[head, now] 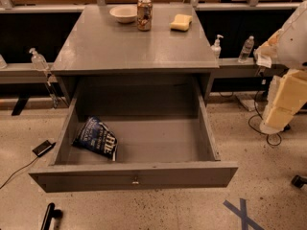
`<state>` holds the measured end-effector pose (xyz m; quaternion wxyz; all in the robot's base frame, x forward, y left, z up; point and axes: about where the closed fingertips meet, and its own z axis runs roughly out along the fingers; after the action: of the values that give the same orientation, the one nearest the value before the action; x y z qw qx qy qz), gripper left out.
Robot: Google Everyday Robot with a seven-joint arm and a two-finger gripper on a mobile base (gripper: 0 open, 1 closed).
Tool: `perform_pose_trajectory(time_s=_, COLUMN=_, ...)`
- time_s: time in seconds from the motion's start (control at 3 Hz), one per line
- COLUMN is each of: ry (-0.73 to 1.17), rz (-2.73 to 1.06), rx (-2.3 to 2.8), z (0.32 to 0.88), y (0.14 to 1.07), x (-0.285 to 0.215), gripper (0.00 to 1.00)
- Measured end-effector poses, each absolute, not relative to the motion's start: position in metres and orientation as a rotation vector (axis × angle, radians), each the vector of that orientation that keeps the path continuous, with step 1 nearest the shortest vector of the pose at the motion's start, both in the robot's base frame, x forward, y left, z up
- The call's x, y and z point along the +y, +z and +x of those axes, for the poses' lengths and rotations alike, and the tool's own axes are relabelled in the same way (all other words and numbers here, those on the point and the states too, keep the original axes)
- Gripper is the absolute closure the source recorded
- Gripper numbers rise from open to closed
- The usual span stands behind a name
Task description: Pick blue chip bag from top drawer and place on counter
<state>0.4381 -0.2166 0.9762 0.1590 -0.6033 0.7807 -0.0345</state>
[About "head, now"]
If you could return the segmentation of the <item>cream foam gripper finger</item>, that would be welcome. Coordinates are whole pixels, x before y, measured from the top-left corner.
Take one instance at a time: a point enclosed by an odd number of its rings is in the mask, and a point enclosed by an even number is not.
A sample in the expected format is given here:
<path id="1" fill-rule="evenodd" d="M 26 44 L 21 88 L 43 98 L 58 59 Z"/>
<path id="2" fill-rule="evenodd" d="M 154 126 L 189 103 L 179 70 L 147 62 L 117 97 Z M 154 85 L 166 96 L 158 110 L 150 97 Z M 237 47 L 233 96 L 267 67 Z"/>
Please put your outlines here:
<path id="1" fill-rule="evenodd" d="M 276 134 L 307 103 L 307 71 L 289 70 L 283 77 L 274 76 L 267 100 L 260 130 L 265 134 Z"/>

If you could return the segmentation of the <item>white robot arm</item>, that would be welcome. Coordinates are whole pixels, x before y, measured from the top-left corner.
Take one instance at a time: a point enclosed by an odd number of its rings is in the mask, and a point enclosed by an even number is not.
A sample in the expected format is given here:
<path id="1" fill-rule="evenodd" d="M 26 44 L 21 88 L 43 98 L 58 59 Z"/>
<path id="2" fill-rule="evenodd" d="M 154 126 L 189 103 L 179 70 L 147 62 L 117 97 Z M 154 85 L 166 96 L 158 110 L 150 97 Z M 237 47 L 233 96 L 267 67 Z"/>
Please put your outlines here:
<path id="1" fill-rule="evenodd" d="M 270 68 L 276 59 L 288 68 L 282 77 L 273 77 L 260 124 L 263 133 L 275 134 L 307 103 L 307 1 L 296 8 L 254 55 L 258 66 Z"/>

